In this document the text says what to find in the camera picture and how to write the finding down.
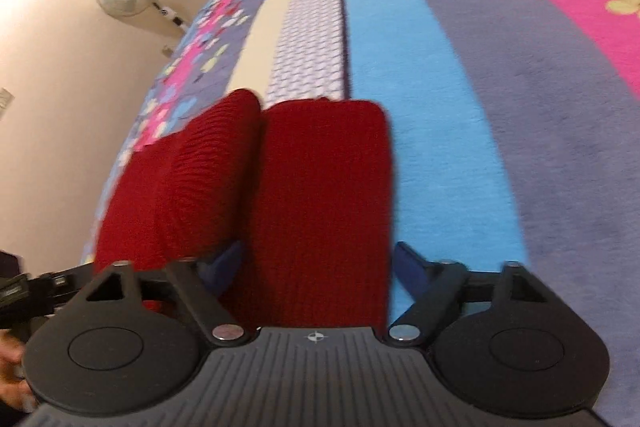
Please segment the person's left hand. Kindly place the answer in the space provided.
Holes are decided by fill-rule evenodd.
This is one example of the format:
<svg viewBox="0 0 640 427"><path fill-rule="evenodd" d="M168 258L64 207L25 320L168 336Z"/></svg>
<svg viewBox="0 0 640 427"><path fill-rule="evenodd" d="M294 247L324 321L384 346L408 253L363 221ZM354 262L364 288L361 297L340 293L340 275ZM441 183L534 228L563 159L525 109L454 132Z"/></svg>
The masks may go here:
<svg viewBox="0 0 640 427"><path fill-rule="evenodd" d="M24 343L7 329L1 331L1 401L13 410L32 413L37 403L32 389L21 373Z"/></svg>

